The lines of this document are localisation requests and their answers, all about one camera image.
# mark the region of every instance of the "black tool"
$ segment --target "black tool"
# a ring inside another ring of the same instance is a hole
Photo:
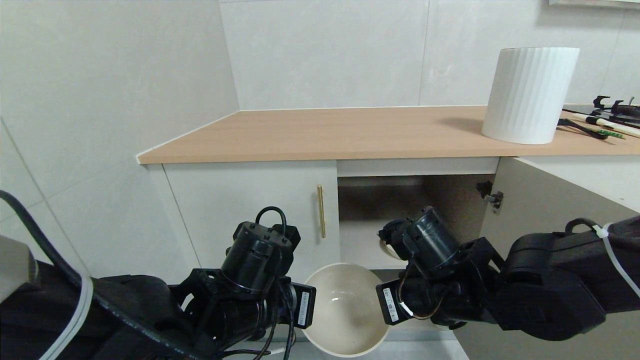
[[[558,120],[558,126],[570,126],[570,127],[574,127],[578,130],[581,130],[583,132],[585,132],[587,135],[596,138],[596,139],[600,139],[600,140],[605,140],[606,138],[609,137],[609,135],[607,134],[601,134],[598,131],[595,130],[591,130],[587,127],[584,127],[582,125],[578,125],[576,123],[574,123],[573,121],[569,120],[569,119],[559,119]]]

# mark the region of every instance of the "wooden countertop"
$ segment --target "wooden countertop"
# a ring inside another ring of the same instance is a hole
[[[486,106],[240,111],[138,156],[142,164],[640,154],[640,138],[571,129],[520,145],[481,134]]]

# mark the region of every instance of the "label sticker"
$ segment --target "label sticker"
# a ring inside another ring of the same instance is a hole
[[[391,322],[399,320],[398,312],[396,311],[396,305],[394,304],[394,298],[391,296],[391,289],[385,288],[382,290],[385,294],[385,300],[387,301],[387,309],[389,309],[389,315],[391,315]]]
[[[302,293],[300,299],[300,312],[298,313],[298,325],[305,326],[307,323],[307,307],[309,305],[309,293]]]

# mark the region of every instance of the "wall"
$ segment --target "wall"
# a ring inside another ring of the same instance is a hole
[[[243,110],[486,104],[500,49],[580,47],[566,102],[640,98],[640,12],[547,0],[221,0]]]
[[[181,281],[193,249],[135,155],[238,110],[218,2],[3,1],[0,16],[2,189],[76,268]],[[0,211],[2,234],[33,244]]]

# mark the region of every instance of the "white cylindrical vase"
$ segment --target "white cylindrical vase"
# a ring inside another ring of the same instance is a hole
[[[572,47],[501,50],[482,134],[505,142],[550,143],[579,53]]]

